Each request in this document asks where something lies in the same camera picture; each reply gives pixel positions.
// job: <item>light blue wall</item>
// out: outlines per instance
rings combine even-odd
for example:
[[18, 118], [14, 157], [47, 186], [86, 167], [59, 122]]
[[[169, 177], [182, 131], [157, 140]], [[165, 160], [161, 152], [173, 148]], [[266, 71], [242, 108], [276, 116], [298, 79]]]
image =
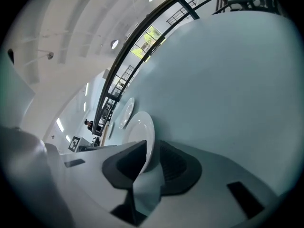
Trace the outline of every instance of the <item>light blue wall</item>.
[[20, 127], [35, 93], [23, 81], [7, 53], [0, 51], [0, 124]]
[[233, 161], [184, 144], [170, 144], [195, 156], [202, 166], [202, 175], [185, 194], [163, 196], [155, 210], [141, 225], [142, 228], [166, 227], [164, 224], [184, 228], [189, 225], [189, 220], [191, 227], [233, 227], [247, 220], [242, 208], [227, 188], [227, 184], [236, 181], [242, 182], [263, 207], [268, 208], [277, 199], [263, 182]]
[[[72, 139], [73, 136], [80, 136], [88, 142], [92, 141], [94, 136], [92, 132], [87, 129], [87, 126], [84, 125], [84, 120], [86, 118], [89, 121], [94, 119], [98, 99], [105, 84], [103, 75], [104, 71], [89, 82], [87, 95], [85, 95], [85, 84], [65, 106], [59, 115], [59, 119], [64, 127], [63, 132], [60, 131], [56, 123], [53, 123], [45, 142], [55, 145], [60, 154], [71, 153], [68, 149], [69, 142], [66, 140], [66, 135], [68, 135], [70, 139]], [[86, 102], [85, 112], [83, 111], [84, 102]]]
[[280, 195], [303, 163], [303, 47], [291, 21], [234, 12], [188, 23], [140, 70], [117, 105], [148, 112], [156, 139], [230, 158]]

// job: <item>window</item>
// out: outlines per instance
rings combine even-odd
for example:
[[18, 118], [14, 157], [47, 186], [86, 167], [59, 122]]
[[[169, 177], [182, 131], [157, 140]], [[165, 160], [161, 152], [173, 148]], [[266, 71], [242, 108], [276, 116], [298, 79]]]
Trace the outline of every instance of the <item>window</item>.
[[62, 126], [61, 121], [60, 121], [59, 118], [57, 119], [56, 123], [57, 123], [59, 129], [63, 132], [64, 128], [63, 128], [63, 126]]
[[87, 95], [87, 91], [89, 89], [89, 83], [86, 84], [86, 87], [85, 87], [85, 96]]
[[120, 80], [120, 77], [116, 75], [112, 84], [117, 85], [119, 80]]
[[140, 59], [147, 53], [151, 46], [162, 34], [153, 26], [150, 26], [146, 32], [138, 39], [131, 52]]
[[71, 139], [70, 139], [70, 137], [69, 137], [69, 136], [66, 136], [66, 140], [68, 140], [68, 141], [69, 141], [69, 143], [71, 142]]

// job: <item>metal railing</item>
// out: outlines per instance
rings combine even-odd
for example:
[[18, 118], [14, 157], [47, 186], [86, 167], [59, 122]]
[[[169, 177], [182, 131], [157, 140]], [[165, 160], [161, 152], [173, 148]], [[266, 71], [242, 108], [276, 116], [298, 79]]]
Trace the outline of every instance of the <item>metal railing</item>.
[[[112, 101], [111, 108], [108, 110], [106, 118], [104, 120], [104, 124], [101, 129], [101, 133], [103, 132], [104, 127], [106, 126], [106, 122], [109, 120], [113, 110], [116, 107], [117, 102], [119, 102], [124, 90], [126, 87], [129, 85], [130, 80], [134, 77], [134, 74], [138, 70], [138, 68], [141, 66], [143, 62], [147, 60], [147, 58], [152, 55], [152, 53], [160, 46], [160, 44], [163, 42], [165, 39], [165, 36], [172, 30], [174, 29], [180, 22], [182, 22], [185, 18], [188, 16], [191, 16], [194, 20], [199, 19], [199, 16], [195, 12], [197, 9], [200, 7], [204, 6], [208, 2], [212, 0], [205, 0], [201, 4], [198, 4], [194, 8], [192, 8], [185, 0], [166, 0], [163, 2], [160, 6], [158, 6], [155, 10], [153, 10], [134, 30], [134, 32], [129, 36], [128, 40], [124, 44], [123, 48], [119, 52], [118, 56], [116, 57], [111, 70], [108, 74], [108, 77], [105, 81], [104, 87], [102, 89], [98, 106], [97, 106], [97, 111], [95, 114], [95, 119], [94, 119], [94, 124], [92, 128], [92, 134], [99, 135], [100, 133], [96, 131], [97, 125], [99, 123], [99, 120], [102, 115], [104, 114], [105, 109], [103, 108], [104, 102], [106, 97], [108, 97], [108, 100]], [[118, 69], [122, 65], [124, 59], [130, 53], [132, 50], [133, 46], [136, 44], [137, 40], [140, 38], [140, 36], [147, 30], [147, 28], [162, 14], [164, 13], [169, 7], [171, 7], [175, 3], [179, 3], [183, 6], [183, 8], [186, 10], [186, 13], [182, 15], [174, 24], [172, 24], [157, 40], [156, 42], [150, 47], [150, 49], [147, 51], [147, 53], [143, 56], [143, 58], [140, 60], [140, 62], [137, 64], [137, 66], [134, 68], [133, 72], [129, 76], [128, 80], [120, 90], [119, 95], [112, 95], [109, 93], [110, 86], [118, 72]], [[272, 13], [277, 13], [279, 14], [279, 11], [276, 7], [277, 1], [276, 0], [266, 0], [265, 6], [262, 7], [256, 7], [253, 3], [253, 0], [223, 0], [224, 6], [219, 8], [217, 11], [215, 11], [213, 14], [218, 14], [228, 7], [231, 8], [232, 4], [239, 4], [242, 9], [241, 10], [254, 10], [254, 11], [266, 11], [266, 12], [272, 12]]]
[[[188, 4], [192, 8], [194, 8], [197, 5], [197, 3], [198, 3], [198, 0], [191, 0], [190, 2], [188, 2]], [[167, 20], [167, 23], [170, 25], [173, 25], [181, 16], [183, 16], [186, 13], [187, 13], [187, 11], [185, 10], [185, 8], [184, 7], [181, 8]]]
[[224, 7], [226, 4], [227, 4], [227, 2], [225, 0], [217, 0], [215, 11], [218, 11], [219, 9], [221, 9], [222, 7]]

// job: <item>tree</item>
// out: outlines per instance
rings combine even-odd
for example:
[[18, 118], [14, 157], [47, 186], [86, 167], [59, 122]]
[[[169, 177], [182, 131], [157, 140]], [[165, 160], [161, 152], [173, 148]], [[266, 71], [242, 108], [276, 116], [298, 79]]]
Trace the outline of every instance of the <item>tree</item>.
[[157, 40], [160, 36], [160, 33], [153, 26], [150, 26], [149, 30], [144, 34], [143, 37], [147, 43], [153, 45], [154, 42], [152, 43], [152, 37]]
[[147, 33], [145, 33], [143, 37], [144, 37], [144, 40], [147, 43], [149, 43], [150, 45], [152, 45], [152, 43], [151, 43], [152, 37], [151, 36], [149, 36]]
[[136, 56], [138, 56], [140, 59], [143, 58], [143, 55], [142, 55], [142, 51], [140, 48], [137, 48], [137, 49], [133, 49], [131, 52], [133, 52]]

